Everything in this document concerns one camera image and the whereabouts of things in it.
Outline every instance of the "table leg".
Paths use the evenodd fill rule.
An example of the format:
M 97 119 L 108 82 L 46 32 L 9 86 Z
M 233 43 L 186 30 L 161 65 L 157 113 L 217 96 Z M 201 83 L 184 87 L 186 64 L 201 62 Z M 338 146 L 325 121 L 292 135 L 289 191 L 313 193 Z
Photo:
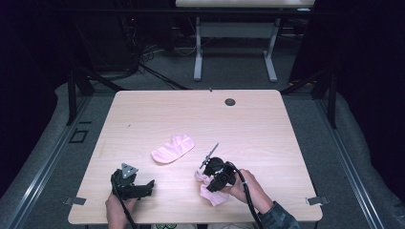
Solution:
M 270 41 L 268 42 L 267 51 L 263 52 L 263 56 L 266 61 L 268 77 L 270 79 L 270 82 L 273 82 L 273 83 L 277 82 L 277 75 L 276 75 L 276 72 L 274 71 L 274 66 L 273 66 L 273 62 L 271 60 L 271 55 L 273 54 L 274 44 L 276 43 L 277 34 L 278 34 L 278 30 L 279 30 L 277 25 L 279 25 L 279 24 L 280 24 L 280 19 L 276 19 L 276 21 L 274 22 L 274 25 L 271 28 L 271 36 L 270 36 Z
M 203 68 L 203 51 L 202 51 L 202 34 L 200 17 L 197 17 L 196 22 L 196 65 L 194 67 L 194 80 L 202 80 L 202 68 Z

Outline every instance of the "pink fabric held by gripper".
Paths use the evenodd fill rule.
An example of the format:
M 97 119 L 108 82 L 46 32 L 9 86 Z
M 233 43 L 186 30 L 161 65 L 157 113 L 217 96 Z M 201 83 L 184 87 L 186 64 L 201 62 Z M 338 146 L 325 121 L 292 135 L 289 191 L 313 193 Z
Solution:
M 226 202 L 229 199 L 229 194 L 220 191 L 211 193 L 208 191 L 208 189 L 206 189 L 206 187 L 209 185 L 209 182 L 211 182 L 211 178 L 207 175 L 202 175 L 199 171 L 196 171 L 194 173 L 194 178 L 198 182 L 202 182 L 202 185 L 200 186 L 200 195 L 203 198 L 208 199 L 211 202 L 212 206 L 215 207 L 218 204 Z
M 194 148 L 196 143 L 188 135 L 173 135 L 172 142 L 152 151 L 152 158 L 159 163 L 173 162 Z

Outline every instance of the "metal stand leg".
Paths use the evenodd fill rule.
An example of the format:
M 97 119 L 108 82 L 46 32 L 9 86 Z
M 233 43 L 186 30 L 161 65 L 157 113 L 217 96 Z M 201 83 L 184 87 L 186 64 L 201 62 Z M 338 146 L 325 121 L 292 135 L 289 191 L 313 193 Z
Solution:
M 273 82 L 273 83 L 277 82 L 277 76 L 276 76 L 276 72 L 274 71 L 274 66 L 273 66 L 273 62 L 271 60 L 271 55 L 273 54 L 274 44 L 277 39 L 277 34 L 278 34 L 278 30 L 279 30 L 277 24 L 279 24 L 279 23 L 280 23 L 280 19 L 276 19 L 276 21 L 273 25 L 273 28 L 271 29 L 271 37 L 270 37 L 270 41 L 268 43 L 267 51 L 263 52 L 263 56 L 266 61 L 268 77 L 270 79 L 270 82 Z
M 313 99 L 322 99 L 325 96 L 325 93 L 329 89 L 328 97 L 328 121 L 333 129 L 336 129 L 335 123 L 335 108 L 336 108 L 336 87 L 337 87 L 337 75 L 335 69 L 330 68 L 329 70 L 323 70 L 319 73 L 316 73 L 307 79 L 304 79 L 282 91 L 282 95 L 290 94 L 295 90 L 303 87 L 312 80 L 317 80 L 315 87 L 310 92 Z
M 75 120 L 77 111 L 77 103 L 75 96 L 75 74 L 73 71 L 71 71 L 71 73 L 69 74 L 68 92 L 69 92 L 69 120 L 66 125 L 70 126 L 72 122 Z
M 197 17 L 196 22 L 196 65 L 194 67 L 194 80 L 202 80 L 202 68 L 203 68 L 203 51 L 202 51 L 202 34 L 201 34 L 201 23 L 200 17 Z

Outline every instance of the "table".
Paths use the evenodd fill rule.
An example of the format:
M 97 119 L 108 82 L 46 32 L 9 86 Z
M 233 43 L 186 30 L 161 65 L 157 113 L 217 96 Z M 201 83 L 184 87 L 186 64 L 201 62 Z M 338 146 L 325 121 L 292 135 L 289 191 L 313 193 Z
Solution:
M 234 106 L 224 102 L 231 98 Z M 172 135 L 189 135 L 194 149 L 162 165 L 151 152 Z M 110 177 L 127 163 L 139 169 L 136 185 L 154 179 L 151 197 L 137 202 L 135 223 L 254 221 L 235 198 L 213 207 L 194 179 L 207 154 L 251 171 L 266 192 L 297 220 L 317 221 L 322 212 L 308 205 L 315 197 L 309 173 L 280 93 L 272 90 L 123 91 L 116 94 L 77 193 L 72 224 L 107 223 L 104 201 Z
M 180 8 L 269 8 L 269 9 L 299 9 L 311 8 L 314 0 L 176 0 L 176 6 Z M 263 56 L 266 63 L 267 74 L 270 82 L 277 82 L 277 75 L 271 56 L 280 20 L 275 23 L 224 23 L 202 22 L 200 17 L 196 20 L 196 64 L 194 68 L 194 80 L 202 79 L 203 50 L 202 37 L 244 37 L 244 38 L 268 38 L 269 43 Z

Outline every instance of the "metal bracket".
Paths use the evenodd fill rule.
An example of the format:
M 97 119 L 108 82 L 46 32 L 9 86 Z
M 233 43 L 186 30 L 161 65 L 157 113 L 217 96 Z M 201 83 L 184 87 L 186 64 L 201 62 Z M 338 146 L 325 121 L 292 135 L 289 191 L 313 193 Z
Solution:
M 307 198 L 306 202 L 309 205 L 320 205 L 320 206 L 330 203 L 329 199 L 326 197 Z
M 122 169 L 122 178 L 127 178 L 134 175 L 139 169 L 132 167 L 131 165 L 127 165 L 125 163 L 121 164 Z
M 83 205 L 85 202 L 85 198 L 66 198 L 65 201 L 63 201 L 64 204 L 71 206 L 74 204 Z

